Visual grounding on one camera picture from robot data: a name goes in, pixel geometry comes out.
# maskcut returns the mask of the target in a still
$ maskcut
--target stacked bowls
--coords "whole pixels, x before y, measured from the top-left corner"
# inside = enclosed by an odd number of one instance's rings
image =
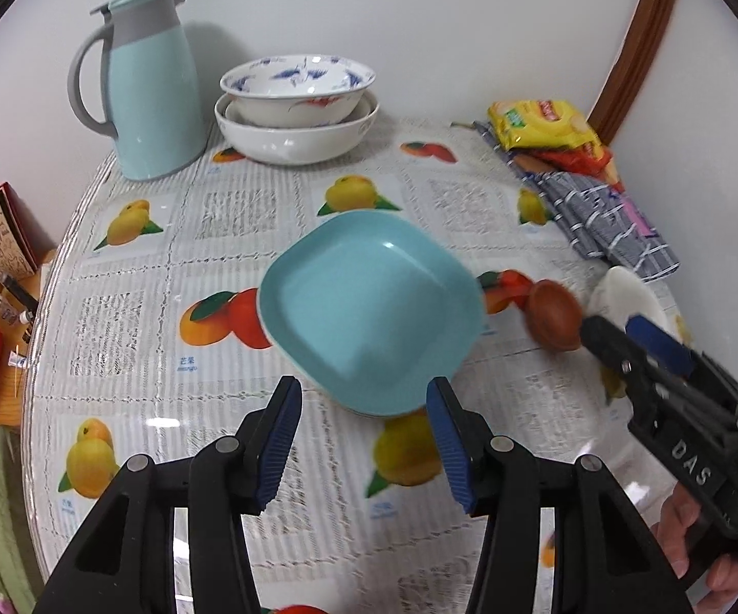
[[[215,117],[223,136],[256,161],[302,165],[358,145],[375,121],[375,72],[335,55],[284,55],[222,76]]]

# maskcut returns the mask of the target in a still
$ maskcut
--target gray thermos handle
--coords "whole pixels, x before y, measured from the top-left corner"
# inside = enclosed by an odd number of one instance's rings
[[[79,118],[79,122],[84,124],[88,129],[92,129],[97,134],[102,136],[110,136],[111,138],[118,138],[116,127],[112,122],[97,122],[92,117],[88,110],[85,108],[85,103],[81,100],[81,90],[79,89],[79,74],[81,73],[81,63],[85,59],[85,53],[88,52],[89,48],[93,46],[98,40],[108,40],[110,34],[113,32],[113,25],[108,23],[104,24],[101,28],[93,32],[92,35],[85,39],[85,42],[76,51],[76,55],[73,56],[73,63],[70,65],[70,71],[68,72],[68,101],[70,101],[70,107],[73,109],[73,114]]]

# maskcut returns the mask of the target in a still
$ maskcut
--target square plate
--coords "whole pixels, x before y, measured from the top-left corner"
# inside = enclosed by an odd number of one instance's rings
[[[393,214],[353,210],[305,235],[257,293],[269,339],[339,404],[399,416],[451,377],[484,325],[480,285]]]

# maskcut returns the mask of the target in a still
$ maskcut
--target finger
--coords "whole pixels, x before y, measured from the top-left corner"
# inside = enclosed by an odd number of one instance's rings
[[[732,600],[738,597],[738,591],[711,591],[696,606],[696,614],[720,614]]]
[[[686,532],[687,527],[679,519],[673,497],[667,498],[662,504],[657,541],[677,577],[684,576],[690,566],[687,562],[687,546],[684,541]]]
[[[723,554],[710,566],[707,573],[707,588],[711,591],[732,591],[738,593],[738,561],[729,554]]]
[[[676,483],[671,499],[673,500],[676,514],[679,516],[681,523],[685,528],[692,527],[702,513],[702,506],[690,495],[690,492],[687,491],[687,488],[681,482]]]

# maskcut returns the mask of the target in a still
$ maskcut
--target small white bowl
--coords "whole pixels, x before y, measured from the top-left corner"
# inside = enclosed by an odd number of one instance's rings
[[[285,55],[230,69],[221,89],[247,122],[293,129],[341,122],[373,81],[375,72],[351,59]]]
[[[345,155],[358,145],[375,122],[378,104],[368,90],[341,124],[309,129],[266,129],[246,124],[239,102],[222,96],[215,105],[224,138],[246,157],[280,166],[305,166]]]
[[[588,315],[607,318],[624,330],[628,319],[637,314],[664,331],[673,332],[665,310],[647,284],[627,268],[611,268],[591,294]]]

